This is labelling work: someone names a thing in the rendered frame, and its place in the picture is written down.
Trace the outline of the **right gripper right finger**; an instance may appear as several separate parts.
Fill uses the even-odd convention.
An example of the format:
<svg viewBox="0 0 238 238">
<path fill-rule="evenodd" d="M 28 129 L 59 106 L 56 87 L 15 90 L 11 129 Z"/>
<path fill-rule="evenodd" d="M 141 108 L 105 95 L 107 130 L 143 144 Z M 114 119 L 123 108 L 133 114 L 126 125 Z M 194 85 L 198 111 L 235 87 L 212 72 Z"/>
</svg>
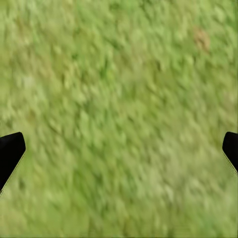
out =
<svg viewBox="0 0 238 238">
<path fill-rule="evenodd" d="M 238 172 L 238 134 L 226 132 L 222 150 Z"/>
</svg>

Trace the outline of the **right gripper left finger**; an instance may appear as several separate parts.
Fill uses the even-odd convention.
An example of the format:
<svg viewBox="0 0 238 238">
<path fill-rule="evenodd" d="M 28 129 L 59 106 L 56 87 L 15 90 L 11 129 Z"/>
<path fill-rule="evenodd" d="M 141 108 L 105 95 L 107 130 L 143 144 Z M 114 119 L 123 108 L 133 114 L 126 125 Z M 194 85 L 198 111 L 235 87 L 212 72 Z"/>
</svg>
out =
<svg viewBox="0 0 238 238">
<path fill-rule="evenodd" d="M 0 191 L 26 150 L 22 132 L 0 137 Z"/>
</svg>

